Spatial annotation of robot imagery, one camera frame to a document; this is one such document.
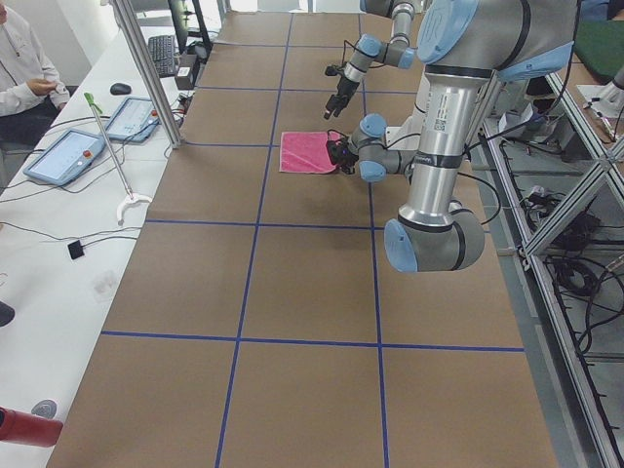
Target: person's hand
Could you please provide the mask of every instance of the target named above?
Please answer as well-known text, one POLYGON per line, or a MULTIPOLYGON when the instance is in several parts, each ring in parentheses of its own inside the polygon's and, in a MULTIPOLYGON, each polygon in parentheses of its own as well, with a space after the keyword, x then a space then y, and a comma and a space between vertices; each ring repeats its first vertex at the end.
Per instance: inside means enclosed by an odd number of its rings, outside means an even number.
POLYGON ((57 88, 57 83, 54 81, 44 80, 43 78, 33 78, 26 81, 26 85, 30 88, 30 91, 36 96, 47 96, 49 93, 57 88))

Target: green clip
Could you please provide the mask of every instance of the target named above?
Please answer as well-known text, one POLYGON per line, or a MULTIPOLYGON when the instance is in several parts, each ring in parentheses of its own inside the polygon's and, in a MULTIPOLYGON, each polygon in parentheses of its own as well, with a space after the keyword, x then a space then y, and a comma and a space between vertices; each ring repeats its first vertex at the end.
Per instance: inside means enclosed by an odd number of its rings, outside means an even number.
POLYGON ((89 103, 89 106, 94 108, 97 111, 97 113, 99 113, 99 114, 102 113, 101 109, 99 108, 99 106, 94 101, 94 95, 92 95, 91 93, 85 93, 85 99, 89 103))

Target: white shirt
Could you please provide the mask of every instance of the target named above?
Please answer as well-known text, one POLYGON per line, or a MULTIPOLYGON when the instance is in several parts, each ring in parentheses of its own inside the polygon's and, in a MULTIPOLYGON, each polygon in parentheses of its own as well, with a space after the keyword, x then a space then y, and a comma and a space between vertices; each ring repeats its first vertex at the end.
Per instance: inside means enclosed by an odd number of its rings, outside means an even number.
POLYGON ((57 90, 49 94, 56 107, 68 102, 69 93, 30 24, 6 9, 7 22, 0 25, 0 116, 18 114, 43 102, 45 96, 36 96, 26 85, 32 78, 58 83, 57 90))

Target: red cylinder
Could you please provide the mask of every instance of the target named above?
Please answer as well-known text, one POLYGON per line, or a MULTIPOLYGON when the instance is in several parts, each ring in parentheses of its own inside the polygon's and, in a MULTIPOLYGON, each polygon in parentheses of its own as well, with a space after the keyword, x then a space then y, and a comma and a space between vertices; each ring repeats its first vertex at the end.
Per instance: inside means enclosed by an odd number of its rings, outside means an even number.
POLYGON ((27 412, 0 408, 0 441, 51 447, 59 439, 62 422, 27 412))

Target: pink cloth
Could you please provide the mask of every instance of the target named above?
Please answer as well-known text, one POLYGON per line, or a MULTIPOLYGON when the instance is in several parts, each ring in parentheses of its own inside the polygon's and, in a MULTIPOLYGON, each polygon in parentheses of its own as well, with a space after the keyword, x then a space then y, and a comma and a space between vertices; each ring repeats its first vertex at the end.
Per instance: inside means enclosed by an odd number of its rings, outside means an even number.
POLYGON ((336 166, 332 164, 328 156, 327 141, 326 132, 283 132, 280 146, 280 172, 332 173, 336 166))

